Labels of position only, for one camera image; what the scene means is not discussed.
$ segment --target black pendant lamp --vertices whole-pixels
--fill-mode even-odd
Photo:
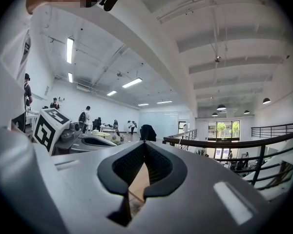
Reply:
[[[223,105],[223,104],[220,104],[218,107],[217,107],[217,110],[218,111],[220,111],[220,110],[225,110],[226,109],[226,107],[225,107],[225,105]]]
[[[270,99],[269,98],[264,98],[263,104],[268,104],[268,103],[270,103]]]

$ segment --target white ceiling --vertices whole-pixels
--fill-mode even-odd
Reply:
[[[126,47],[102,28],[61,9],[42,6],[32,19],[48,56],[50,66],[57,78],[73,79],[91,87],[101,96],[116,90],[109,99],[131,106],[172,100],[173,105],[182,104],[171,87],[143,61],[133,50]],[[72,64],[66,62],[66,40],[74,39]],[[136,78],[143,82],[124,89],[122,86]]]
[[[275,2],[141,1],[177,43],[193,83],[198,116],[210,117],[220,103],[237,109],[235,116],[246,109],[253,113],[253,102],[284,63],[292,42],[291,27]]]

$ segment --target ceiling light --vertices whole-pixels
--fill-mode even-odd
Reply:
[[[157,104],[170,103],[170,102],[172,102],[172,101],[171,100],[168,100],[168,101],[159,101],[159,102],[157,102]]]
[[[264,98],[263,104],[268,104],[268,103],[270,103],[270,99],[269,98]]]
[[[66,43],[66,61],[68,63],[72,63],[72,51],[73,51],[74,40],[71,38],[67,38]]]
[[[217,110],[225,110],[226,109],[226,107],[225,107],[225,105],[223,105],[223,104],[220,104],[218,107],[217,107]]]
[[[141,82],[141,81],[142,81],[142,80],[141,80],[140,78],[135,79],[135,80],[131,81],[130,83],[125,84],[125,85],[123,86],[123,88],[130,87],[130,86],[132,86],[132,85],[134,85],[134,84],[137,84],[137,83],[139,83],[139,82]]]
[[[107,96],[111,96],[111,95],[113,95],[115,93],[117,93],[117,92],[113,90],[111,93],[107,94]]]
[[[68,73],[68,80],[69,80],[69,82],[73,82],[73,74],[72,73]]]

